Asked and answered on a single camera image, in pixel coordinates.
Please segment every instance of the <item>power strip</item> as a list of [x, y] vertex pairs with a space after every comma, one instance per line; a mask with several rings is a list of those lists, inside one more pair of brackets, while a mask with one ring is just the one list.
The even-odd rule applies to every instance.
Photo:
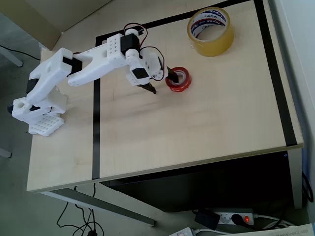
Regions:
[[196, 234], [194, 233], [193, 229], [188, 227], [188, 228], [179, 230], [178, 232], [173, 233], [170, 236], [196, 236]]
[[235, 225], [231, 220], [232, 215], [240, 215], [248, 225], [254, 225], [254, 215], [251, 209], [231, 208], [231, 209], [212, 209], [215, 214], [220, 215], [218, 225]]

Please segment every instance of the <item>red power switch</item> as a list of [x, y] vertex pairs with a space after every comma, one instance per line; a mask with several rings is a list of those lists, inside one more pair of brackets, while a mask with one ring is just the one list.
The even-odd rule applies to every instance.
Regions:
[[246, 216], [244, 216], [244, 220], [245, 220], [246, 223], [249, 223], [250, 217], [246, 215]]

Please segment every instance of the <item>red wire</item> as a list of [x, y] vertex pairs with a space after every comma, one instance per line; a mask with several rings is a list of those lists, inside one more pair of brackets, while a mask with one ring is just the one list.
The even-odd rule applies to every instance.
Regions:
[[163, 76], [162, 76], [162, 79], [164, 79], [164, 75], [165, 75], [165, 59], [164, 59], [163, 54], [161, 53], [161, 51], [160, 51], [158, 48], [153, 47], [153, 46], [146, 46], [146, 47], [143, 47], [143, 48], [140, 49], [140, 51], [141, 51], [142, 49], [144, 49], [144, 48], [155, 48], [155, 49], [157, 49], [158, 52], [161, 54], [161, 56], [162, 56], [162, 58], [163, 58]]
[[124, 35], [125, 35], [125, 32], [126, 32], [126, 27], [127, 26], [130, 26], [130, 25], [137, 25], [137, 26], [141, 26], [145, 31], [146, 31], [146, 36], [144, 37], [144, 39], [142, 40], [142, 42], [140, 43], [140, 47], [142, 46], [142, 44], [143, 44], [143, 42], [144, 42], [144, 40], [147, 38], [147, 36], [148, 36], [148, 30], [147, 30], [147, 28], [145, 28], [143, 25], [141, 25], [141, 24], [138, 24], [138, 23], [129, 23], [129, 24], [127, 24], [127, 25], [125, 25], [125, 27], [124, 27]]

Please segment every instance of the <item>table leg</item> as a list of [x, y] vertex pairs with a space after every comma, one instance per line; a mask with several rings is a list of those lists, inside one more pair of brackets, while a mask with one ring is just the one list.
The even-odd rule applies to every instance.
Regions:
[[9, 151], [6, 151], [2, 148], [0, 148], [0, 156], [5, 157], [5, 158], [10, 158], [11, 154]]
[[16, 64], [18, 67], [23, 66], [23, 62], [17, 59], [12, 53], [10, 53], [7, 49], [0, 47], [0, 54], [4, 55], [8, 60]]
[[302, 149], [288, 150], [291, 185], [295, 209], [302, 208]]
[[147, 223], [154, 226], [155, 220], [144, 215], [140, 215], [133, 211], [124, 209], [120, 206], [116, 206], [100, 199], [93, 198], [89, 195], [74, 191], [69, 188], [54, 190], [50, 192], [43, 192], [42, 194], [64, 200], [66, 202], [74, 203], [83, 207], [88, 207], [95, 210], [110, 211], [119, 215], [123, 215], [135, 220], [139, 220], [143, 223]]

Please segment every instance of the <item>light wood surface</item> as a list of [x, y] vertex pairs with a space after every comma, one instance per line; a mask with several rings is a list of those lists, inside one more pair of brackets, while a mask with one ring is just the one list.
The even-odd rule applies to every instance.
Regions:
[[[135, 8], [136, 1], [143, 9]], [[67, 30], [56, 50], [84, 51], [94, 46], [95, 36], [122, 29], [128, 22], [146, 23], [216, 2], [113, 0]], [[290, 148], [300, 148], [303, 138], [267, 1], [264, 4], [298, 143]], [[106, 21], [124, 7], [126, 14], [116, 24]], [[157, 89], [153, 95], [132, 87], [123, 69], [101, 78], [100, 179], [95, 181], [288, 149], [254, 2], [225, 10], [235, 39], [227, 52], [214, 58], [191, 48], [189, 19], [148, 29], [145, 45], [158, 47], [169, 67], [190, 72], [192, 84], [185, 92], [174, 93], [165, 82], [152, 82]], [[69, 96], [62, 116], [65, 124], [48, 138], [33, 137], [28, 191], [92, 182], [93, 84], [72, 88], [65, 80], [59, 88]]]

